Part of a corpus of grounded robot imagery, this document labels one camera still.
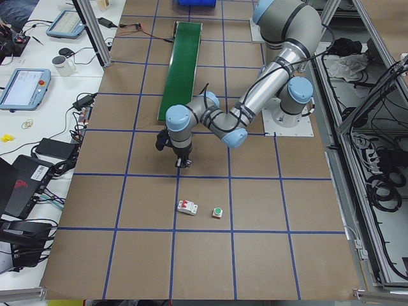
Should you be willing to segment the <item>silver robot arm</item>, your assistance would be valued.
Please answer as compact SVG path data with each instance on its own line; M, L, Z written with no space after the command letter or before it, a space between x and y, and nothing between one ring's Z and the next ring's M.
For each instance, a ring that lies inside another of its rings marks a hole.
M264 66L257 79L229 112L223 112L213 92L203 90L186 105L171 106L166 111L165 128L158 134L156 149L172 148L175 166L188 168L192 151L192 129L202 124L227 147L235 149L247 138L246 127L272 97L280 99L281 126L290 127L292 118L300 118L313 95L312 84L294 70L312 59L323 25L315 8L303 1L259 1L252 21L259 27L267 46L279 52Z

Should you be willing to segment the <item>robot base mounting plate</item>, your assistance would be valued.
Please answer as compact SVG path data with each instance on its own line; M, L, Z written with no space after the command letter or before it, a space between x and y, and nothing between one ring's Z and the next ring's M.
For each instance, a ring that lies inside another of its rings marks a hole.
M308 105L305 105L302 113L288 115L281 110L279 98L269 99L262 109L264 133L266 136L291 136L313 137L313 129Z

